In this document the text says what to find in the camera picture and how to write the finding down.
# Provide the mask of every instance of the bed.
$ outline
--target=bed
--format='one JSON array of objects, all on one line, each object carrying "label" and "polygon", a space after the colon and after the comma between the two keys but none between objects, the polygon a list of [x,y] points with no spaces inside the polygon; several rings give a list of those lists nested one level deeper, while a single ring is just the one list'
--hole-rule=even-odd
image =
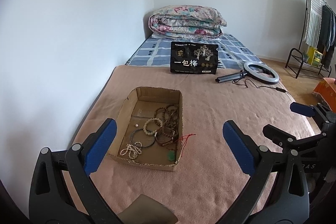
[{"label": "bed", "polygon": [[230,34],[224,34],[217,40],[190,40],[169,38],[148,38],[126,62],[126,65],[169,67],[170,44],[172,41],[218,44],[218,67],[242,69],[246,61],[261,62],[255,54]]},{"label": "bed", "polygon": [[[217,73],[233,72],[236,70],[220,68]],[[90,177],[115,213],[145,194],[171,209],[179,223],[214,224],[249,178],[241,172],[223,138],[225,121],[234,120],[258,145],[278,152],[280,148],[262,134],[263,126],[268,123],[297,138],[314,135],[307,119],[290,111],[289,105],[294,100],[288,93],[265,88],[247,89],[229,82],[217,84],[215,78],[214,75],[172,74],[167,67],[123,65],[115,68],[83,122],[75,143],[82,143],[106,118],[116,119],[124,100],[138,86],[180,90],[184,135],[196,134],[189,138],[174,172],[126,165],[106,155],[98,171]],[[68,176],[66,181],[77,208],[85,212]],[[270,189],[269,183],[257,210],[262,208]]]}]

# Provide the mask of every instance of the folded quilt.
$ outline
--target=folded quilt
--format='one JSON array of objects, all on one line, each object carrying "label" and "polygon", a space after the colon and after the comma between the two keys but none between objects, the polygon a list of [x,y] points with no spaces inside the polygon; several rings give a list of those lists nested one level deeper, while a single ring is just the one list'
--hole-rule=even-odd
[{"label": "folded quilt", "polygon": [[148,26],[167,38],[210,40],[223,35],[226,21],[211,7],[166,6],[153,12]]}]

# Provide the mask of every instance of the striped towel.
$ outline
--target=striped towel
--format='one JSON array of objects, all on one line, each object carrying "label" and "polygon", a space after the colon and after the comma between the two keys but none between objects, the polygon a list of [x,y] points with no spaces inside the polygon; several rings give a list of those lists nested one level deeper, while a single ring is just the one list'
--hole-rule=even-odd
[{"label": "striped towel", "polygon": [[322,2],[323,0],[307,0],[307,17],[303,40],[314,48],[317,47],[321,31]]}]

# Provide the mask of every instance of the clothes rack pole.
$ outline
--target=clothes rack pole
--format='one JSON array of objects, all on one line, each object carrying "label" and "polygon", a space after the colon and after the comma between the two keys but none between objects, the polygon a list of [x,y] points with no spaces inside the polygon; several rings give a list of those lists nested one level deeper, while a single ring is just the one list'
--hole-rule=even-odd
[{"label": "clothes rack pole", "polygon": [[[330,69],[327,69],[326,67],[324,67],[324,65],[322,63],[320,63],[319,67],[315,67],[315,66],[312,66],[312,65],[308,64],[307,62],[304,62],[304,59],[303,59],[303,52],[301,52],[301,45],[302,45],[302,41],[303,41],[303,35],[305,33],[306,23],[308,24],[308,22],[306,22],[306,19],[307,19],[307,10],[308,10],[308,0],[306,0],[306,10],[305,10],[303,30],[302,30],[302,35],[301,35],[301,40],[300,40],[299,48],[292,48],[290,50],[289,55],[288,55],[288,59],[287,59],[287,63],[285,65],[285,68],[288,67],[289,69],[291,69],[295,73],[295,78],[296,79],[299,77],[299,75],[313,77],[313,78],[321,78],[320,76],[323,77],[323,75],[321,73],[322,71],[328,72],[329,73],[328,77],[329,77],[330,74],[331,74],[331,66],[330,66]],[[298,52],[301,56],[294,55],[293,51]],[[293,57],[296,61],[298,61],[300,63],[300,66],[298,68],[297,67],[292,67],[292,66],[289,65],[289,61],[290,61],[291,57]],[[319,69],[319,71],[317,72],[317,71],[313,71],[313,70],[308,70],[308,69],[302,68],[303,65]],[[312,72],[312,73],[316,73],[317,76],[302,74],[302,73],[300,73],[302,70],[303,71],[309,71],[309,72]]]}]

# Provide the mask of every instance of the orange cloth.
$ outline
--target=orange cloth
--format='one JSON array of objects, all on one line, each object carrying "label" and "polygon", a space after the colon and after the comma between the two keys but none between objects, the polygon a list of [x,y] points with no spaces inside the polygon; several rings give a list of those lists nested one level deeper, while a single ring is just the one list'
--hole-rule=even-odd
[{"label": "orange cloth", "polygon": [[322,96],[323,100],[329,105],[333,112],[336,112],[336,85],[335,78],[323,78],[313,93],[318,93]]}]

